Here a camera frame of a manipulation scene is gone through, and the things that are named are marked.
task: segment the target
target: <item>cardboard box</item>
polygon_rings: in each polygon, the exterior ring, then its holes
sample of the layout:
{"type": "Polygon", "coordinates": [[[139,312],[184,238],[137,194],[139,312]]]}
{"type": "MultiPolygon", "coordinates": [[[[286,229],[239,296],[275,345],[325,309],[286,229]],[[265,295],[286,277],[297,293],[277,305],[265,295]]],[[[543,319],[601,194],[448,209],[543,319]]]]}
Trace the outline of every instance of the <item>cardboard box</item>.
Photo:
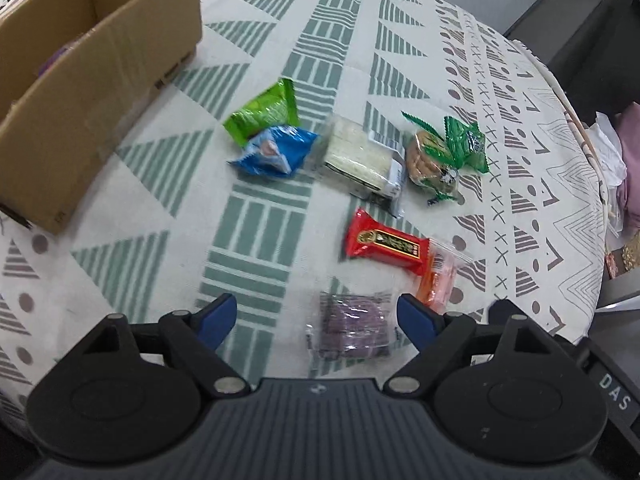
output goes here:
{"type": "Polygon", "coordinates": [[[1,209],[62,231],[106,159],[201,37],[200,0],[26,0],[4,17],[1,209]]]}

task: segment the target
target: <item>tablecloth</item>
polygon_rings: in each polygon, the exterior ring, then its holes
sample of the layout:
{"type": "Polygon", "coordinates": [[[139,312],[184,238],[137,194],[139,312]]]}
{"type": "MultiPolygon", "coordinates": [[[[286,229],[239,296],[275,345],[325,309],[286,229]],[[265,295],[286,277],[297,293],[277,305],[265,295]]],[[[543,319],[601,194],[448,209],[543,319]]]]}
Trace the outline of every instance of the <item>tablecloth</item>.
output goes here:
{"type": "Polygon", "coordinates": [[[220,354],[252,384],[268,376],[375,376],[415,349],[400,336],[379,361],[313,362],[305,323],[321,290],[415,290],[401,269],[340,261],[364,206],[406,232],[471,254],[449,308],[482,320],[510,298],[550,333],[590,325],[604,256],[597,177],[540,72],[513,44],[444,0],[201,0],[194,61],[148,108],[57,238],[4,218],[0,236],[0,404],[15,420],[33,385],[112,311],[151,322],[228,291],[238,322],[220,354]],[[463,170],[457,203],[405,216],[300,171],[239,174],[222,127],[280,76],[303,126],[331,112],[394,140],[404,110],[430,102],[486,133],[490,172],[463,170]]]}

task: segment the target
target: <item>blue snack package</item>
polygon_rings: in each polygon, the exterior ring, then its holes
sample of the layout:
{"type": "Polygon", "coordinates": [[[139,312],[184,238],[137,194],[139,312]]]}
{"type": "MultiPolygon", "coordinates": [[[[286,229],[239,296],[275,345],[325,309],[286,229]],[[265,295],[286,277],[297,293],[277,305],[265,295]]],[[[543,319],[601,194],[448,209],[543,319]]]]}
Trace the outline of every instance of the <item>blue snack package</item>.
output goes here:
{"type": "Polygon", "coordinates": [[[253,175],[291,176],[317,137],[295,126],[272,126],[249,139],[242,156],[229,163],[253,175]]]}

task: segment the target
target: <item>red wrapper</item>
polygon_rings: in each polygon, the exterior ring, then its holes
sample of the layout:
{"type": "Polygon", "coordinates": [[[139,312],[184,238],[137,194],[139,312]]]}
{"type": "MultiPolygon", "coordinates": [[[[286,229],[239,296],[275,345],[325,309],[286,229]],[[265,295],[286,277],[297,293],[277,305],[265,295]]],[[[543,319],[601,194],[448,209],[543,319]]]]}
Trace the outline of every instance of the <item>red wrapper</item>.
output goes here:
{"type": "Polygon", "coordinates": [[[365,256],[423,276],[429,260],[429,239],[386,227],[358,209],[349,225],[344,251],[350,258],[365,256]]]}

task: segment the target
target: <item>white logo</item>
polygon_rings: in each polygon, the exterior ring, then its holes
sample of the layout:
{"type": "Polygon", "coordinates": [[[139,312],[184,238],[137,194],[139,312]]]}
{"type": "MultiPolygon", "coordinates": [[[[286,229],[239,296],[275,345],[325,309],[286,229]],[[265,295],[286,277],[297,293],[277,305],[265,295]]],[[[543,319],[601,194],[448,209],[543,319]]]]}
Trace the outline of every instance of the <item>white logo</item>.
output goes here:
{"type": "Polygon", "coordinates": [[[324,384],[320,384],[320,383],[314,384],[311,388],[309,388],[309,391],[312,394],[322,395],[326,391],[326,386],[324,386],[324,384]]]}

